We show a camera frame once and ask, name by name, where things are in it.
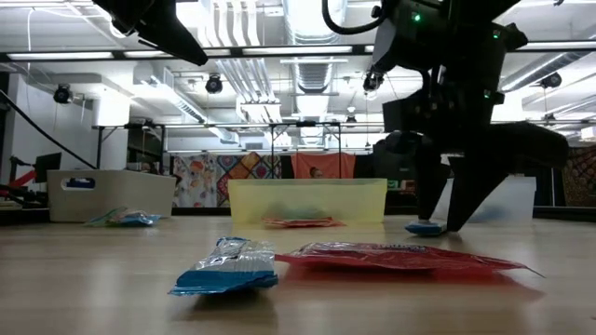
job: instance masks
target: snack bag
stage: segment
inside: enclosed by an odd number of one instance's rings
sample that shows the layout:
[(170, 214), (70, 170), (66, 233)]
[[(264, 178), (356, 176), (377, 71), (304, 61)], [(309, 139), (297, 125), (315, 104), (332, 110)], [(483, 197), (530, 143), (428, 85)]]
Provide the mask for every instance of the snack bag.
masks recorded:
[(533, 272), (513, 261), (439, 248), (369, 243), (311, 243), (289, 254), (276, 255), (276, 261), (304, 266), (373, 267), (401, 271), (527, 269)]
[(151, 227), (159, 221), (159, 215), (149, 215), (142, 210), (117, 208), (85, 223), (88, 227)]
[(263, 219), (263, 223), (265, 225), (278, 228), (316, 228), (345, 226), (345, 224), (343, 224), (340, 221), (335, 221), (333, 218), (305, 220)]
[(208, 258), (178, 277), (169, 294), (184, 296), (271, 288), (278, 283), (274, 261), (274, 246), (269, 242), (220, 238)]

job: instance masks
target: small blue package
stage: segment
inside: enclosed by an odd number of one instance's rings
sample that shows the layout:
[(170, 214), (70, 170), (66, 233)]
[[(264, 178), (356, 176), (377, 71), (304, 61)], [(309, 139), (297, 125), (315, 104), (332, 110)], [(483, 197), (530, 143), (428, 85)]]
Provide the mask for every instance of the small blue package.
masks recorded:
[(85, 223), (88, 227), (152, 227), (161, 217), (149, 215), (142, 210), (116, 208), (107, 214)]
[(271, 288), (278, 283), (269, 242), (224, 237), (208, 258), (183, 273), (169, 292), (176, 296), (215, 294), (245, 288)]

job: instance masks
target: wooden table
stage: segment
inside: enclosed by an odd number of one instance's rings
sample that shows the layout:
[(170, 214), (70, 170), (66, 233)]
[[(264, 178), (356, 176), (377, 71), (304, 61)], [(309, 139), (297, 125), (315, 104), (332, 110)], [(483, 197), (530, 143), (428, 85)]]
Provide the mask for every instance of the wooden table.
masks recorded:
[(173, 297), (178, 275), (230, 235), (229, 218), (173, 218), (155, 229), (75, 224), (0, 228), (0, 334), (596, 334), (596, 225), (469, 224), (421, 239), (386, 228), (235, 234), (289, 251), (315, 241), (429, 245), (519, 261), (482, 277), (301, 272), (276, 265), (277, 287), (226, 297)]

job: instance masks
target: fluorescent light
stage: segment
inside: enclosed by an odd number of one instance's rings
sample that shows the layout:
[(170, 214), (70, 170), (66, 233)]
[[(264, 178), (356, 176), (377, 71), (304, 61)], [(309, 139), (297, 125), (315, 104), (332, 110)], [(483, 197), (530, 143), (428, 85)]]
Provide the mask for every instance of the fluorescent light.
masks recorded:
[(383, 122), (342, 122), (342, 127), (384, 127)]
[(124, 56), (127, 58), (157, 58), (157, 57), (168, 57), (171, 58), (170, 54), (167, 54), (159, 50), (146, 50), (146, 51), (125, 51)]
[[(75, 7), (93, 7), (91, 1), (72, 1), (71, 4)], [(63, 1), (0, 1), (0, 7), (12, 7), (12, 8), (27, 8), (27, 7), (63, 7)]]
[(280, 60), (280, 64), (337, 64), (337, 63), (347, 63), (347, 59), (327, 59), (327, 60), (317, 60), (317, 59), (295, 59), (295, 60)]
[(230, 56), (230, 54), (231, 54), (230, 49), (205, 48), (205, 49), (203, 49), (203, 51), (205, 51), (205, 54), (207, 54), (208, 57)]
[(214, 127), (241, 127), (241, 128), (266, 128), (269, 127), (268, 124), (211, 124)]
[(530, 42), (519, 50), (577, 50), (582, 48), (596, 48), (596, 41), (569, 41), (569, 42)]
[(245, 55), (294, 55), (294, 54), (349, 54), (351, 46), (312, 46), (312, 47), (247, 47)]
[(111, 52), (29, 52), (8, 54), (11, 60), (109, 60)]
[(181, 128), (208, 128), (208, 127), (266, 128), (266, 127), (270, 127), (270, 126), (268, 124), (189, 124), (189, 125), (166, 125), (166, 127), (181, 129)]

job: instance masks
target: translucent bin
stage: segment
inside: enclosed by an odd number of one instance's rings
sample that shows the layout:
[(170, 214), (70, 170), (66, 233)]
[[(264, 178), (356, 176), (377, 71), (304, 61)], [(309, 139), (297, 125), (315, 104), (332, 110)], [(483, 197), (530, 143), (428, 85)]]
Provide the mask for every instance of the translucent bin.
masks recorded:
[(262, 218), (383, 222), (387, 180), (231, 180), (234, 224)]
[[(447, 180), (433, 219), (447, 221), (454, 180)], [(536, 179), (534, 177), (508, 177), (484, 199), (468, 222), (530, 221), (534, 213)]]
[(175, 187), (172, 177), (126, 170), (49, 171), (49, 217), (85, 222), (121, 207), (169, 217)]

